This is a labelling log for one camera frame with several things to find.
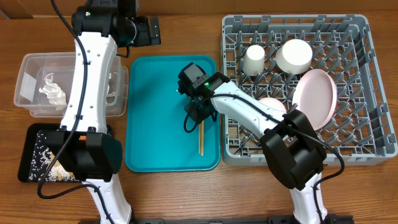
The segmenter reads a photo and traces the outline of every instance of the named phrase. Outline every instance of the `dish rack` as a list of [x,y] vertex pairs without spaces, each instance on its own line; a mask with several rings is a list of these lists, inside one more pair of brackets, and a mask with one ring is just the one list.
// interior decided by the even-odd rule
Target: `dish rack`
[[[322,69],[337,86],[338,100],[330,122],[318,137],[334,147],[346,165],[376,165],[397,154],[397,141],[381,81],[368,20],[362,15],[226,16],[221,37],[221,72],[255,99],[273,97],[294,109],[292,97],[301,75],[280,70],[275,55],[290,39],[310,44],[309,70]],[[264,71],[244,74],[243,55],[250,45],[266,51]],[[224,116],[223,160],[230,166],[267,165],[259,140],[232,118]],[[327,151],[324,163],[339,166]]]

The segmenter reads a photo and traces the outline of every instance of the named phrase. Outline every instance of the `teal mat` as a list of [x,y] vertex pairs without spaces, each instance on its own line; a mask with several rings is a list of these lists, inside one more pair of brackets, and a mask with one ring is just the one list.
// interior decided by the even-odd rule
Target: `teal mat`
[[[131,65],[125,153],[131,170],[210,170],[219,163],[218,119],[205,120],[204,156],[198,150],[198,128],[189,134],[183,129],[189,100],[176,90],[178,74],[190,62],[209,75],[216,72],[216,63],[206,55],[141,57]],[[187,128],[193,125],[189,118]]]

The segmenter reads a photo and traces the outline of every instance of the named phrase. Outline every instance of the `transparent plastic container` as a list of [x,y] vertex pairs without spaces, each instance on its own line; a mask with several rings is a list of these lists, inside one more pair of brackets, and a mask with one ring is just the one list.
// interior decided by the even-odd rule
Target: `transparent plastic container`
[[[51,105],[47,95],[39,92],[45,78],[53,73],[53,83],[63,90],[69,101],[75,71],[75,53],[27,54],[19,70],[14,94],[14,104],[30,111],[36,118],[62,117],[66,105]],[[111,67],[109,91],[106,98],[106,116],[122,116],[126,110],[128,95],[128,69],[121,66],[120,57],[115,57]]]

